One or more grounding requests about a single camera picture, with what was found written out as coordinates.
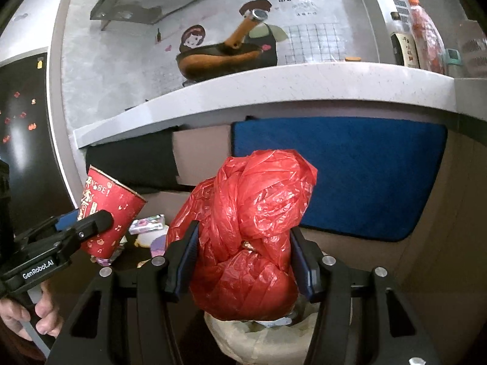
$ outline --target screw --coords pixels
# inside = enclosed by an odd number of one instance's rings
[[[100,269],[100,276],[108,277],[110,274],[111,274],[111,268],[109,268],[108,266]]]
[[[413,357],[409,360],[409,365],[426,365],[426,361],[419,357]]]
[[[337,260],[331,255],[326,255],[322,258],[321,262],[323,262],[325,265],[333,266],[335,263],[337,263]]]
[[[151,262],[154,266],[162,266],[166,263],[166,259],[159,255],[152,258]]]
[[[376,268],[376,270],[374,270],[376,272],[376,274],[379,276],[379,277],[385,277],[387,276],[387,270],[385,270],[383,267],[378,267]]]

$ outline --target red paper cup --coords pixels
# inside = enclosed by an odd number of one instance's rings
[[[145,203],[146,200],[137,192],[90,166],[79,206],[78,221],[99,210],[106,210],[114,218],[114,224],[103,234],[82,243],[81,248],[92,256],[110,258]]]

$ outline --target cartoon woman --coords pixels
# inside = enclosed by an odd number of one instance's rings
[[[205,40],[206,31],[202,25],[191,26],[186,29],[181,36],[181,45],[179,45],[179,52],[184,52],[198,47]]]
[[[263,9],[270,12],[272,4],[268,0],[252,0],[239,9],[240,15],[246,17],[253,9]],[[277,65],[276,43],[287,40],[286,32],[278,26],[260,23],[248,36],[245,43],[253,43],[262,48],[262,53],[253,62],[253,68],[272,67]]]

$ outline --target white trash bag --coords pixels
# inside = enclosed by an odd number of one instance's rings
[[[294,309],[296,323],[271,328],[255,321],[220,321],[208,313],[205,313],[205,322],[223,354],[237,363],[301,365],[308,352],[319,307],[319,303],[310,304],[300,296]]]

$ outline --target human hand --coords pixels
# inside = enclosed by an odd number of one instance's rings
[[[41,283],[42,297],[36,304],[36,314],[41,320],[36,324],[36,329],[41,335],[57,337],[61,330],[63,319],[58,314],[58,307],[54,305],[53,297],[49,291],[49,282]],[[32,340],[20,321],[30,321],[30,314],[23,306],[9,299],[0,299],[0,318],[13,332],[26,340]]]

